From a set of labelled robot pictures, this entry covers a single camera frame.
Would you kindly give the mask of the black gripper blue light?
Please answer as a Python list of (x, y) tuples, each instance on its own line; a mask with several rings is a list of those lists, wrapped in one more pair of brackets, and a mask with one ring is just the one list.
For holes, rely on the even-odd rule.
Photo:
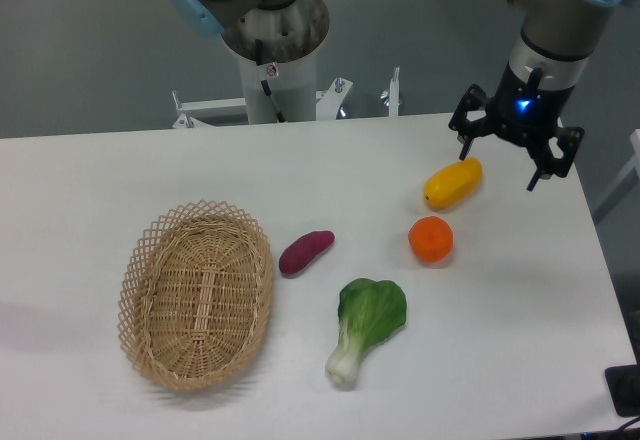
[[(526, 190), (533, 191), (540, 180), (552, 176), (566, 178), (585, 130), (564, 127), (559, 117), (573, 93), (574, 86), (562, 90), (543, 89), (539, 81), (535, 89), (513, 71), (504, 69), (495, 95), (490, 99), (477, 84), (471, 84), (454, 110), (448, 127), (457, 134), (462, 149), (458, 159), (467, 158), (475, 139), (495, 135), (519, 147), (525, 147), (535, 164)], [(475, 120), (469, 113), (483, 112)]]

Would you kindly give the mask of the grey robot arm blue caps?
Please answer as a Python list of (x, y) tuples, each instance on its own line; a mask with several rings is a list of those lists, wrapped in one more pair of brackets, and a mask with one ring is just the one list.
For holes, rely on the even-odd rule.
[[(534, 179), (569, 173), (584, 132), (559, 123), (562, 109), (614, 9), (638, 0), (505, 0), (525, 13), (493, 96), (471, 86), (450, 122), (464, 147), (493, 135), (524, 148)], [(202, 37), (221, 37), (246, 76), (252, 123), (316, 116), (315, 53), (329, 14), (323, 0), (171, 0)]]

